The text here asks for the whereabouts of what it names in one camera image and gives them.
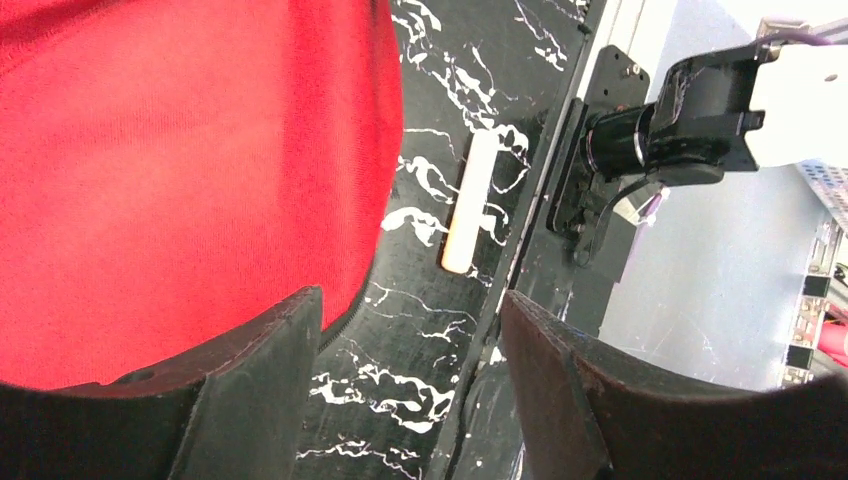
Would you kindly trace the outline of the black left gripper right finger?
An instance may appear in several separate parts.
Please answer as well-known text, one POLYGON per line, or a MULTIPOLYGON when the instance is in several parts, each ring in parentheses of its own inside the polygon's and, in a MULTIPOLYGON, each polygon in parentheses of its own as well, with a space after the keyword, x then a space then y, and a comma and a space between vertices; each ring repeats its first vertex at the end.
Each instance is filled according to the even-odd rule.
POLYGON ((657 367, 508 292, 500 312, 537 479, 843 479, 847 380, 768 392, 657 367))

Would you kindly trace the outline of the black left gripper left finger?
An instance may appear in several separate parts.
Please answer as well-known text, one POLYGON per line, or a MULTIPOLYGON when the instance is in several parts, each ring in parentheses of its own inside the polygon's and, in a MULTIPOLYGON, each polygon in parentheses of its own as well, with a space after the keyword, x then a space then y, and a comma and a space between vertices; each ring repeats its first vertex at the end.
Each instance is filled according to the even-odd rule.
POLYGON ((108 385, 1 388, 5 479, 286 479, 294 468, 322 293, 108 385))

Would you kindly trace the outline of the red student backpack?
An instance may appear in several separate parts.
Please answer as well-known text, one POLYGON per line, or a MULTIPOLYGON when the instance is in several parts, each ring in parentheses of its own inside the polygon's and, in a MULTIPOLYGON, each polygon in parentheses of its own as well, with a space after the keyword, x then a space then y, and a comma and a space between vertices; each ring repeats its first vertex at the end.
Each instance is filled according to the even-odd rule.
POLYGON ((107 383, 375 255, 402 139, 385 1, 5 1, 1 378, 107 383))

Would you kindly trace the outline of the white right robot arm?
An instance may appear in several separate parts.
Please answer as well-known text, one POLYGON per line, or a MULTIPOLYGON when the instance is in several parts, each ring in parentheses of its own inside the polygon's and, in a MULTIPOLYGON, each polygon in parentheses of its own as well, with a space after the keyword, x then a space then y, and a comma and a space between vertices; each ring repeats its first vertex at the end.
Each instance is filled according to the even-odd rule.
POLYGON ((847 164, 847 47, 777 34, 685 58, 656 100, 588 123, 579 152, 607 181, 720 182, 804 161, 847 164))

